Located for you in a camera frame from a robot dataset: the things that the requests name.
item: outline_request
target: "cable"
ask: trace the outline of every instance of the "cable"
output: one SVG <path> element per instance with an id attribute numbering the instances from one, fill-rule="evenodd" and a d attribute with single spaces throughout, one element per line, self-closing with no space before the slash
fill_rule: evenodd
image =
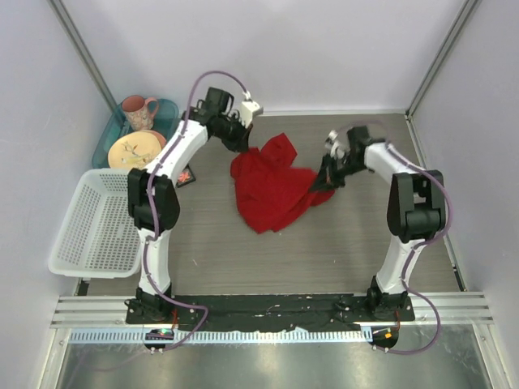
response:
<path id="1" fill-rule="evenodd" d="M 337 130 L 337 132 L 344 131 L 344 130 L 350 130 L 351 128 L 353 128 L 355 126 L 365 126 L 368 124 L 376 124 L 378 126 L 381 126 L 386 133 L 386 139 L 389 138 L 388 128 L 386 127 L 385 124 L 383 124 L 381 121 L 378 121 L 378 120 L 352 122 L 352 123 L 348 124 L 347 126 L 341 127 L 339 130 Z M 431 181 L 441 191 L 442 195 L 445 198 L 445 202 L 447 204 L 447 221 L 445 222 L 445 227 L 439 233 L 437 233 L 431 240 L 420 242 L 411 248 L 409 255 L 405 259 L 404 267 L 402 268 L 402 273 L 401 273 L 401 282 L 402 282 L 404 289 L 407 291 L 407 293 L 411 293 L 417 297 L 422 298 L 431 307 L 431 309 L 436 317 L 436 333 L 434 334 L 434 336 L 432 337 L 431 341 L 428 344 L 426 344 L 422 348 L 418 348 L 416 350 L 409 350 L 409 351 L 393 350 L 390 348 L 382 348 L 380 346 L 376 346 L 377 349 L 384 351 L 386 353 L 391 353 L 391 354 L 396 354 L 396 355 L 415 355 L 415 354 L 419 354 L 419 353 L 423 353 L 424 351 L 427 351 L 429 348 L 431 348 L 436 343 L 436 341 L 440 337 L 442 326 L 441 326 L 440 313 L 438 312 L 438 309 L 435 307 L 433 302 L 427 296 L 424 296 L 420 292 L 412 289 L 407 284 L 407 281 L 406 281 L 407 270 L 409 269 L 409 266 L 410 266 L 411 262 L 413 261 L 413 258 L 416 254 L 417 249 L 419 249 L 420 247 L 423 247 L 423 246 L 429 246 L 429 245 L 437 242 L 441 238 L 443 238 L 445 235 L 447 235 L 447 232 L 450 230 L 451 225 L 453 223 L 453 203 L 452 203 L 447 191 L 445 190 L 444 186 L 436 178 L 434 178 L 432 175 L 430 175 L 425 169 L 422 169 L 422 168 L 412 164 L 410 161 L 408 161 L 407 159 L 400 156 L 400 154 L 395 152 L 393 150 L 394 146 L 391 144 L 391 142 L 389 140 L 386 140 L 385 147 L 386 147 L 386 150 L 388 151 L 388 153 L 395 160 L 397 160 L 398 162 L 403 164 L 406 168 L 411 169 L 415 173 L 422 174 L 425 178 L 427 178 L 429 181 Z"/>
<path id="2" fill-rule="evenodd" d="M 162 167 L 162 164 L 165 163 L 165 161 L 167 160 L 169 155 L 180 144 L 180 142 L 182 141 L 184 135 L 186 134 L 187 123 L 189 121 L 189 116 L 190 116 L 190 113 L 191 113 L 191 104 L 192 104 L 193 98 L 195 96 L 196 88 L 198 87 L 199 82 L 204 77 L 206 77 L 208 75 L 226 75 L 227 77 L 230 77 L 231 79 L 236 81 L 244 92 L 247 92 L 247 88 L 245 88 L 245 85 L 238 78 L 236 78 L 235 76 L 233 76 L 232 74 L 230 74 L 230 73 L 228 73 L 226 71 L 206 71 L 198 79 L 196 79 L 195 83 L 193 84 L 193 87 L 191 88 L 191 92 L 189 94 L 189 97 L 187 99 L 187 108 L 186 108 L 186 112 L 185 112 L 185 116 L 184 116 L 184 121 L 183 121 L 183 124 L 182 124 L 182 129 L 180 130 L 180 133 L 178 134 L 178 136 L 176 137 L 174 142 L 171 144 L 171 146 L 169 146 L 168 150 L 162 156 L 162 158 L 159 159 L 159 163 L 155 166 L 155 169 L 153 169 L 153 171 L 150 173 L 149 179 L 148 179 L 148 184 L 146 185 L 148 201 L 149 201 L 149 205 L 150 205 L 150 208 L 151 208 L 151 211 L 152 211 L 152 217 L 153 217 L 154 235 L 146 237 L 145 242 L 144 242 L 144 250 L 143 250 L 144 274 L 146 275 L 146 278 L 148 279 L 148 282 L 152 286 L 153 290 L 160 297 L 162 297 L 164 300 L 166 300 L 170 304 L 174 304 L 176 306 L 181 306 L 182 308 L 187 308 L 187 309 L 190 309 L 190 310 L 202 310 L 204 312 L 204 315 L 202 316 L 202 319 L 196 324 L 196 326 L 186 336 L 184 336 L 177 343 L 171 344 L 170 346 L 165 347 L 164 351 L 173 350 L 173 349 L 177 348 L 178 346 L 182 345 L 183 343 L 185 343 L 190 337 L 193 336 L 193 334 L 195 332 L 197 332 L 202 327 L 202 325 L 204 324 L 204 322 L 205 322 L 205 320 L 206 320 L 206 318 L 208 317 L 208 314 L 209 314 L 209 309 L 208 309 L 207 306 L 197 306 L 197 305 L 185 304 L 183 302 L 176 301 L 173 298 L 166 296 L 158 288 L 157 284 L 153 280 L 152 275 L 149 272 L 149 267 L 148 267 L 148 247 L 149 247 L 149 244 L 150 244 L 150 242 L 156 241 L 158 239 L 158 237 L 159 237 L 159 219 L 158 219 L 158 214 L 157 214 L 157 207 L 155 205 L 155 200 L 153 199 L 153 190 L 152 190 L 153 179 L 157 175 L 157 172 L 159 171 L 159 169 Z"/>

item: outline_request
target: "yellow plate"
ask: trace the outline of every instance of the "yellow plate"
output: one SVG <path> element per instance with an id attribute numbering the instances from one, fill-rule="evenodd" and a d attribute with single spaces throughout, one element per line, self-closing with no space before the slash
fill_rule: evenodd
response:
<path id="1" fill-rule="evenodd" d="M 108 151 L 108 165 L 113 169 L 142 169 L 162 150 L 151 132 L 136 131 L 123 136 Z"/>

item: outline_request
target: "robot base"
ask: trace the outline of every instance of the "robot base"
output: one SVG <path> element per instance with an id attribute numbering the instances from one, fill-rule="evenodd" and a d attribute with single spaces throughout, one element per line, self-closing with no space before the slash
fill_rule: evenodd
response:
<path id="1" fill-rule="evenodd" d="M 171 284 L 165 291 L 166 296 L 171 296 Z M 167 323 L 173 317 L 174 306 L 158 295 L 152 295 L 137 288 L 135 298 L 126 300 L 128 307 L 127 324 L 154 324 Z"/>
<path id="2" fill-rule="evenodd" d="M 150 302 L 159 298 L 148 297 Z M 164 323 L 171 326 L 171 312 L 176 310 L 178 325 L 189 331 L 202 314 L 201 311 L 171 307 L 167 303 L 150 310 L 150 305 L 143 307 L 136 300 L 132 299 L 127 304 L 128 324 Z M 209 308 L 208 320 L 201 331 L 278 332 L 292 331 L 296 327 L 308 331 L 357 331 L 362 323 L 396 322 L 396 312 L 401 322 L 414 321 L 413 306 L 407 296 L 401 308 L 382 304 L 375 311 L 369 306 L 368 296 L 353 294 L 175 296 L 175 300 Z M 157 321 L 160 314 L 167 318 Z"/>

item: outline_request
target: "white wall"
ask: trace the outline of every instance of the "white wall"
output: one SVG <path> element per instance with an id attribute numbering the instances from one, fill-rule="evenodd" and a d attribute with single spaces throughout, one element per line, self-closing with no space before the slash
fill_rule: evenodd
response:
<path id="1" fill-rule="evenodd" d="M 427 165 L 444 172 L 453 197 L 452 238 L 462 275 L 471 289 L 485 292 L 510 367 L 515 369 L 519 360 L 517 15 L 517 0 L 481 2 L 415 118 Z"/>
<path id="2" fill-rule="evenodd" d="M 267 111 L 406 109 L 463 0 L 65 0 L 117 100 L 203 71 Z"/>
<path id="3" fill-rule="evenodd" d="M 46 1 L 4 2 L 0 36 L 0 386 L 33 389 L 76 282 L 47 258 L 109 111 Z"/>

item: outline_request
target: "gray floor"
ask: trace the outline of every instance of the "gray floor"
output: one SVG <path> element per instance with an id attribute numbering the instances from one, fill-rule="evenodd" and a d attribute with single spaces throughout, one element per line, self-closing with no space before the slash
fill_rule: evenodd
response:
<path id="1" fill-rule="evenodd" d="M 285 132 L 298 151 L 294 165 L 318 169 L 328 132 L 363 119 L 381 121 L 398 150 L 417 162 L 405 119 L 398 114 L 258 118 L 250 144 L 262 147 Z M 370 128 L 372 135 L 384 135 L 382 126 Z M 178 190 L 182 213 L 169 248 L 174 293 L 365 291 L 389 244 L 385 182 L 358 173 L 331 200 L 287 229 L 258 235 L 236 209 L 229 175 L 234 157 L 212 139 L 190 163 L 197 181 Z M 92 280 L 88 294 L 131 295 L 138 279 Z M 423 251 L 410 284 L 425 292 L 459 290 L 443 242 Z"/>
<path id="2" fill-rule="evenodd" d="M 420 348 L 434 331 L 434 326 L 403 327 L 396 348 Z M 366 343 L 207 344 L 124 363 L 143 348 L 73 344 L 57 388 L 492 388 L 472 326 L 445 326 L 437 344 L 412 357 L 374 352 Z"/>

